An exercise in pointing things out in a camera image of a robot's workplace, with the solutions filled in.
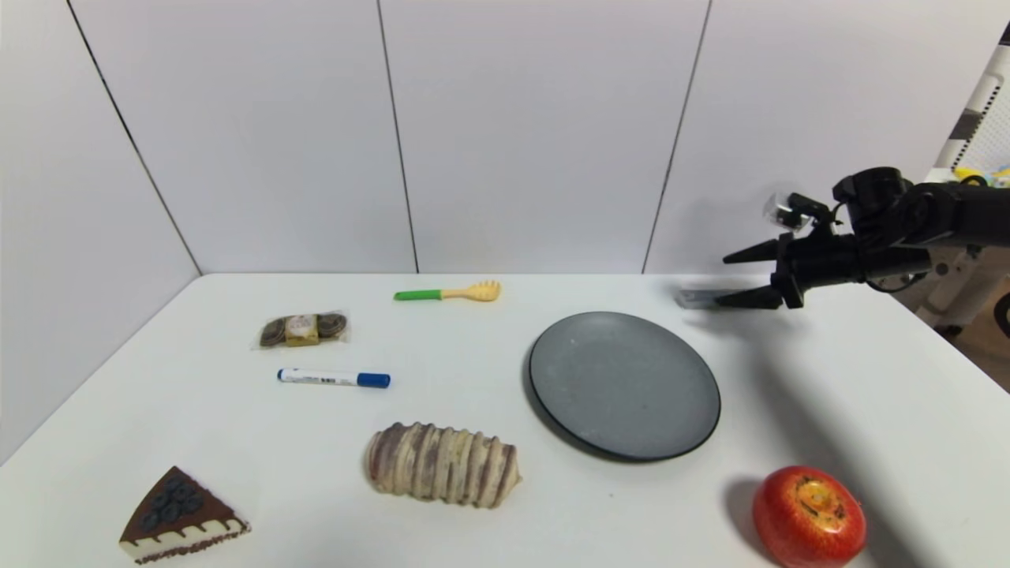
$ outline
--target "red apple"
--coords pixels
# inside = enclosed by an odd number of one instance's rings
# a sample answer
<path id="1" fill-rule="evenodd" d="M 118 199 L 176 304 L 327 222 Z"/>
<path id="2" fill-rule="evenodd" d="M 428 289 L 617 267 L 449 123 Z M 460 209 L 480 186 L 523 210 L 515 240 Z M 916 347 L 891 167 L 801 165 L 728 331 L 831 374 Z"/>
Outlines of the red apple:
<path id="1" fill-rule="evenodd" d="M 754 494 L 753 515 L 762 542 L 786 568 L 838 568 L 866 544 L 858 501 L 814 468 L 791 466 L 768 476 Z"/>

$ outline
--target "blue marker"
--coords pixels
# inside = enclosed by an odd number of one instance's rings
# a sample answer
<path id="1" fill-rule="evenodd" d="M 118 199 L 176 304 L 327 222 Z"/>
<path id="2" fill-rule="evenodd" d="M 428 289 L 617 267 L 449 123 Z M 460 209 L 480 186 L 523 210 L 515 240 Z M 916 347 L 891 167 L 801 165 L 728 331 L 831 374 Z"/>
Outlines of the blue marker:
<path id="1" fill-rule="evenodd" d="M 277 380 L 282 383 L 309 383 L 317 385 L 368 386 L 387 388 L 389 375 L 379 373 L 341 373 L 339 371 L 315 371 L 311 369 L 281 369 Z"/>

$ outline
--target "cake slice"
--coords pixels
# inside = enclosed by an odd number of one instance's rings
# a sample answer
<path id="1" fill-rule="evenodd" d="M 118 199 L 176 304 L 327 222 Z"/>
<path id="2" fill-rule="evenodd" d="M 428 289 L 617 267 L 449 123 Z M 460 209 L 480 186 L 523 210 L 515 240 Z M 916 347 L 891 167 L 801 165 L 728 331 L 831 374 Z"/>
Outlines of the cake slice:
<path id="1" fill-rule="evenodd" d="M 137 564 L 199 552 L 249 532 L 248 523 L 173 467 L 133 511 L 119 546 Z"/>

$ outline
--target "floor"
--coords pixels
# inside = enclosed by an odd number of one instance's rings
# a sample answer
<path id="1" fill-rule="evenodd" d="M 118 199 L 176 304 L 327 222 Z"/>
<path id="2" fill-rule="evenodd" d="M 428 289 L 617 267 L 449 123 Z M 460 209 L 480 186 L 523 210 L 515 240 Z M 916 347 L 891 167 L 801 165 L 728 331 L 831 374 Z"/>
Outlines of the floor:
<path id="1" fill-rule="evenodd" d="M 1010 279 L 1003 281 L 975 320 L 950 343 L 1010 392 L 1010 338 L 1003 335 L 993 317 L 993 306 L 1007 293 L 1010 293 Z"/>

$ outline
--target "panel seam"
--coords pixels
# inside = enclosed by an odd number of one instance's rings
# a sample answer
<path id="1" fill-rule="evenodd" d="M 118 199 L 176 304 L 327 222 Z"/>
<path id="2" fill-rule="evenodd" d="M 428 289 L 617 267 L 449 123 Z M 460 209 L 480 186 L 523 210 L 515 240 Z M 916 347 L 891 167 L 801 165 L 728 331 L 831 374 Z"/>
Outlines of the panel seam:
<path id="1" fill-rule="evenodd" d="M 169 205 L 165 202 L 165 197 L 162 196 L 162 191 L 158 188 L 158 184 L 155 183 L 155 178 L 150 175 L 147 163 L 144 162 L 143 156 L 140 154 L 140 149 L 137 148 L 136 140 L 133 139 L 133 134 L 129 131 L 129 126 L 126 125 L 126 120 L 123 119 L 122 112 L 119 111 L 119 105 L 116 104 L 116 99 L 112 96 L 112 91 L 109 89 L 109 83 L 105 80 L 105 76 L 102 75 L 102 69 L 98 66 L 98 60 L 95 59 L 95 52 L 91 50 L 91 43 L 88 42 L 88 37 L 84 34 L 84 28 L 81 27 L 81 20 L 78 19 L 77 12 L 74 11 L 74 5 L 71 3 L 71 0 L 67 0 L 67 7 L 70 8 L 70 14 L 74 17 L 74 23 L 77 25 L 77 31 L 81 34 L 81 39 L 84 41 L 84 48 L 88 50 L 88 55 L 91 57 L 91 63 L 95 66 L 95 71 L 98 72 L 98 78 L 102 80 L 102 86 L 105 87 L 105 94 L 108 95 L 109 101 L 112 103 L 112 109 L 116 111 L 116 116 L 119 117 L 119 123 L 122 124 L 130 146 L 133 147 L 133 153 L 136 154 L 136 158 L 140 162 L 140 167 L 143 168 L 143 173 L 147 176 L 147 181 L 150 182 L 150 187 L 155 190 L 155 195 L 158 196 L 158 200 L 162 203 L 162 208 L 165 209 L 165 214 L 169 216 L 169 221 L 172 222 L 172 227 L 175 229 L 176 234 L 179 235 L 179 241 L 183 244 L 183 248 L 186 249 L 186 254 L 189 255 L 190 262 L 192 262 L 193 266 L 196 268 L 197 274 L 199 276 L 203 276 L 203 270 L 201 270 L 200 265 L 197 264 L 196 257 L 193 256 L 193 251 L 190 250 L 189 244 L 186 243 L 183 232 L 179 230 L 179 223 L 177 223 L 176 218 L 172 216 L 172 211 L 169 210 Z"/>
<path id="2" fill-rule="evenodd" d="M 417 240 L 414 238 L 414 218 L 410 212 L 410 192 L 407 191 L 407 169 L 403 164 L 403 144 L 400 141 L 400 121 L 396 115 L 396 97 L 393 94 L 393 73 L 389 67 L 389 48 L 386 46 L 386 24 L 382 19 L 382 0 L 376 0 L 379 12 L 379 32 L 382 35 L 382 55 L 386 60 L 386 80 L 389 82 L 389 102 L 393 107 L 393 129 L 396 132 L 396 152 L 400 157 L 400 178 L 403 180 L 403 199 L 407 204 L 407 225 L 410 227 L 410 248 L 414 253 L 414 272 L 421 273 L 421 265 L 417 260 Z"/>
<path id="3" fill-rule="evenodd" d="M 652 231 L 648 234 L 648 246 L 645 247 L 645 260 L 641 263 L 641 274 L 645 274 L 645 267 L 648 265 L 648 255 L 652 252 L 652 240 L 655 239 L 655 227 L 660 224 L 660 211 L 663 210 L 663 199 L 667 195 L 667 188 L 670 186 L 670 172 L 674 167 L 674 155 L 677 154 L 677 144 L 681 139 L 681 129 L 684 127 L 684 117 L 688 113 L 688 101 L 691 100 L 691 89 L 694 87 L 695 73 L 698 71 L 698 61 L 701 59 L 701 48 L 705 42 L 705 32 L 708 30 L 708 17 L 712 13 L 712 2 L 708 0 L 705 8 L 705 19 L 702 20 L 701 33 L 698 35 L 698 49 L 695 50 L 695 61 L 691 65 L 691 75 L 688 78 L 688 88 L 684 93 L 684 105 L 681 107 L 681 116 L 677 120 L 677 132 L 674 134 L 674 147 L 670 151 L 670 162 L 667 163 L 667 175 L 663 179 L 663 189 L 660 191 L 660 202 L 655 207 L 655 217 L 652 219 Z"/>

